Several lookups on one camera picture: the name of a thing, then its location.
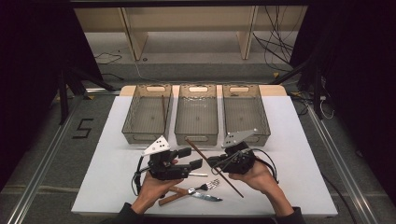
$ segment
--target metal rod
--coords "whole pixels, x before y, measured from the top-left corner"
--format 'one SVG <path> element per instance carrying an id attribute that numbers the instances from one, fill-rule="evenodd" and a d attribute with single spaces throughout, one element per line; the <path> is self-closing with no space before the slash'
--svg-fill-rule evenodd
<path id="1" fill-rule="evenodd" d="M 343 181 L 346 190 L 350 195 L 350 199 L 355 204 L 355 207 L 358 210 L 359 215 L 361 216 L 361 221 L 365 224 L 379 223 L 372 206 L 369 204 L 356 179 L 353 177 L 353 174 L 351 173 L 347 162 L 345 161 L 337 145 L 333 141 L 332 136 L 327 130 L 325 123 L 323 122 L 323 120 L 319 120 L 318 117 L 315 116 L 315 111 L 312 109 L 311 106 L 308 107 L 308 111 L 308 114 L 314 122 L 315 127 L 317 128 L 323 144 L 329 152 L 329 156 L 334 163 L 337 173 L 340 175 L 341 180 Z"/>
<path id="2" fill-rule="evenodd" d="M 195 144 L 192 142 L 192 141 L 190 141 L 190 139 L 189 138 L 185 138 L 185 140 L 186 140 L 186 142 L 188 143 L 188 144 L 190 144 L 190 146 L 191 147 L 193 147 L 194 149 L 195 149 L 195 151 L 197 151 L 198 152 L 198 154 L 200 154 L 201 155 L 201 157 L 202 158 L 204 158 L 204 160 L 207 162 L 207 157 L 204 155 L 204 153 L 202 153 L 201 152 L 201 150 L 200 149 L 198 149 L 198 147 L 196 147 L 195 146 Z M 219 171 L 218 170 L 218 168 L 217 167 L 213 167 L 213 169 L 215 169 L 216 170 L 216 172 L 218 172 L 218 174 L 219 175 L 221 175 L 221 177 L 243 198 L 244 197 L 244 195 L 242 195 L 241 194 L 241 192 L 239 192 L 234 186 L 233 186 L 233 184 L 221 173 L 221 171 Z"/>
<path id="3" fill-rule="evenodd" d="M 29 210 L 30 205 L 33 202 L 33 199 L 35 198 L 35 194 L 37 193 L 38 188 L 44 180 L 44 177 L 48 169 L 50 168 L 50 165 L 52 164 L 52 161 L 55 158 L 62 141 L 64 140 L 64 136 L 70 126 L 71 119 L 73 118 L 81 102 L 82 96 L 77 96 L 74 98 L 69 116 L 64 121 L 64 124 L 59 126 L 58 131 L 53 137 L 46 154 L 44 155 L 37 169 L 35 170 L 35 174 L 33 175 L 29 184 L 26 186 L 26 189 L 18 200 L 17 204 L 15 205 L 14 210 L 12 211 L 11 216 L 8 219 L 8 224 L 21 224 L 23 222 L 27 211 Z"/>

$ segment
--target transparent plastic bin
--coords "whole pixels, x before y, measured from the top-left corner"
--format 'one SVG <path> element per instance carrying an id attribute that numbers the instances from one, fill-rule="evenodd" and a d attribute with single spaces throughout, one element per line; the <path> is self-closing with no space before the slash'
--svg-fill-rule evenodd
<path id="1" fill-rule="evenodd" d="M 168 136 L 172 110 L 171 85 L 138 85 L 122 133 L 129 144 L 151 144 Z"/>
<path id="2" fill-rule="evenodd" d="M 219 119 L 216 85 L 180 85 L 175 136 L 178 145 L 188 137 L 198 146 L 215 146 Z"/>
<path id="3" fill-rule="evenodd" d="M 226 133 L 257 129 L 247 138 L 249 146 L 263 147 L 271 135 L 258 85 L 223 85 Z"/>

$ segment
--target hand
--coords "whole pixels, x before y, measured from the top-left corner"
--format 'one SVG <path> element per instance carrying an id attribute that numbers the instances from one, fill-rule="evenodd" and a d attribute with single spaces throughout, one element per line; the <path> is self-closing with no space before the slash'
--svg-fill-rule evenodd
<path id="1" fill-rule="evenodd" d="M 258 161 L 255 161 L 253 167 L 244 175 L 229 174 L 228 177 L 234 180 L 241 180 L 263 194 L 268 194 L 279 188 L 268 167 Z"/>
<path id="2" fill-rule="evenodd" d="M 137 214 L 144 214 L 162 195 L 169 191 L 170 187 L 180 183 L 181 181 L 183 181 L 183 179 L 159 180 L 152 177 L 149 172 L 146 172 L 142 189 L 131 208 Z"/>
<path id="3" fill-rule="evenodd" d="M 241 180 L 251 188 L 265 194 L 278 217 L 285 217 L 294 212 L 283 190 L 276 183 L 266 165 L 254 161 L 253 167 L 244 175 L 229 174 L 228 177 Z"/>

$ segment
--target person's left hand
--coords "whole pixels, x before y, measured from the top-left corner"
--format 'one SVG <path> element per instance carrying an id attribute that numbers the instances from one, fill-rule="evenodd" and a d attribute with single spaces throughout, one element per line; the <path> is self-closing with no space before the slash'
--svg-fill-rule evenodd
<path id="1" fill-rule="evenodd" d="M 159 180 L 152 177 L 149 172 L 146 172 L 142 189 L 131 208 L 137 214 L 144 214 L 162 195 L 165 195 L 169 191 L 170 187 L 181 181 L 183 181 L 183 179 Z"/>

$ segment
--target white table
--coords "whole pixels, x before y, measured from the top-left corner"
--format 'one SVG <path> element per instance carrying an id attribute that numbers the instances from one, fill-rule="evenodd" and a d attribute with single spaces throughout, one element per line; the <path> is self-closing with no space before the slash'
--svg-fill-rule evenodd
<path id="1" fill-rule="evenodd" d="M 171 150 L 182 147 L 176 144 L 174 127 L 177 111 L 178 87 L 174 86 L 174 103 L 168 142 Z M 72 208 L 81 215 L 116 215 L 125 202 L 134 201 L 131 181 L 136 170 L 142 146 L 129 145 L 121 133 L 132 101 L 131 96 L 116 97 L 108 115 L 105 128 L 92 157 L 78 196 Z M 271 136 L 264 147 L 276 164 L 279 186 L 293 206 L 300 206 L 303 215 L 311 217 L 332 217 L 337 215 L 334 203 L 320 175 L 318 165 L 308 145 L 301 123 L 288 96 L 263 96 L 263 105 L 270 124 Z M 218 97 L 219 139 L 216 147 L 199 147 L 207 157 L 218 156 L 224 138 L 222 129 L 221 96 Z M 257 152 L 265 161 L 265 155 Z M 196 152 L 179 159 L 179 164 L 200 159 Z M 143 160 L 146 166 L 149 158 Z M 212 175 L 204 162 L 196 173 L 207 173 L 209 177 L 190 176 L 179 184 L 182 188 L 198 187 L 215 178 L 220 185 L 208 193 L 223 199 L 213 203 L 186 196 L 160 207 L 155 204 L 147 211 L 148 216 L 171 217 L 270 217 L 275 214 L 265 196 L 239 181 L 230 181 L 244 195 L 241 198 L 219 175 Z"/>

